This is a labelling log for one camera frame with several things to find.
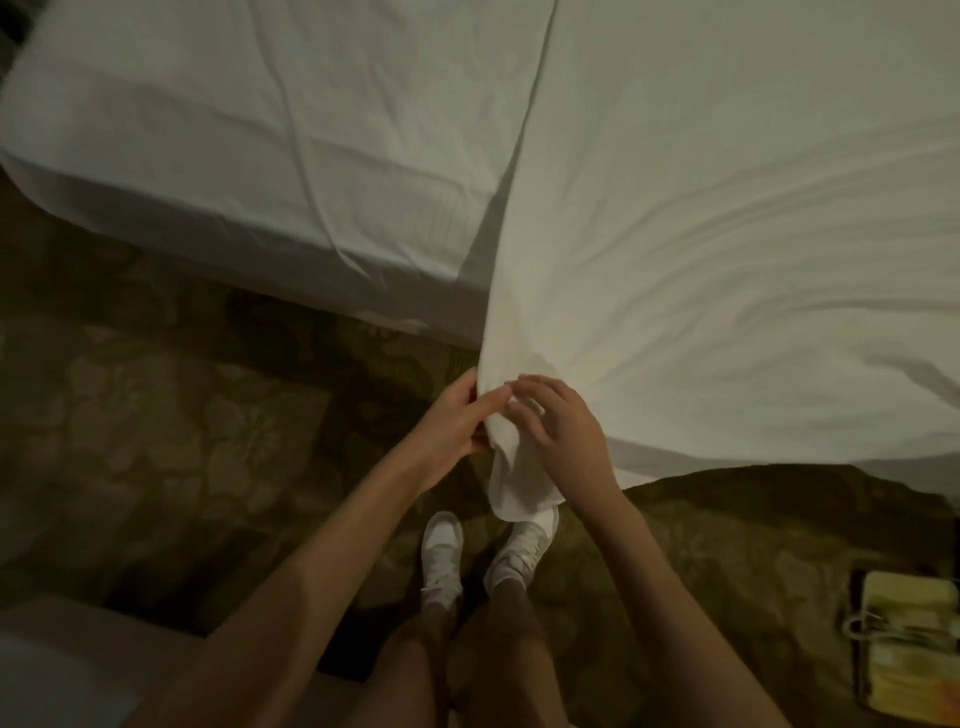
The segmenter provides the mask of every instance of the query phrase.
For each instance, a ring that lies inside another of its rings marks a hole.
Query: shoe
[[[420,559],[423,562],[421,606],[439,604],[450,609],[464,592],[460,583],[460,554],[464,529],[448,511],[434,514],[423,531]]]
[[[500,549],[483,577],[487,594],[492,595],[493,587],[504,579],[515,579],[523,584],[524,588],[530,586],[540,558],[553,543],[558,525],[560,511],[556,506],[540,511],[532,521],[514,523],[510,539]]]

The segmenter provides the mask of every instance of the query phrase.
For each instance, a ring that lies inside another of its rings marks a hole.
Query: yellow object
[[[960,727],[958,603],[956,585],[945,579],[867,574],[861,611],[846,625],[861,644],[860,696],[867,705]]]

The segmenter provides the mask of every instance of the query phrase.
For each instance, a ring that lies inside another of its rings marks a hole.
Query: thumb
[[[504,384],[502,387],[491,389],[483,397],[478,397],[476,402],[467,405],[467,413],[471,420],[480,423],[486,420],[490,415],[502,412],[507,406],[507,402],[514,395],[510,386]]]

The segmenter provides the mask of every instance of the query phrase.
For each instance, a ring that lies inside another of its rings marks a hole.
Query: white bed sheet
[[[552,9],[55,0],[3,89],[4,166],[96,231],[479,342]]]
[[[960,494],[960,5],[560,0],[481,389],[560,376],[621,485],[855,463]],[[562,500],[499,417],[494,512]]]

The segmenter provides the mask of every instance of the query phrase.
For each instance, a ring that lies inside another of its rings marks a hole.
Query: shoelace
[[[528,523],[514,536],[505,560],[511,569],[524,577],[537,567],[540,559],[540,542],[546,533],[535,523]]]
[[[463,590],[460,584],[459,564],[454,561],[456,549],[434,546],[429,550],[430,565],[423,577],[423,594],[437,594],[456,598]]]

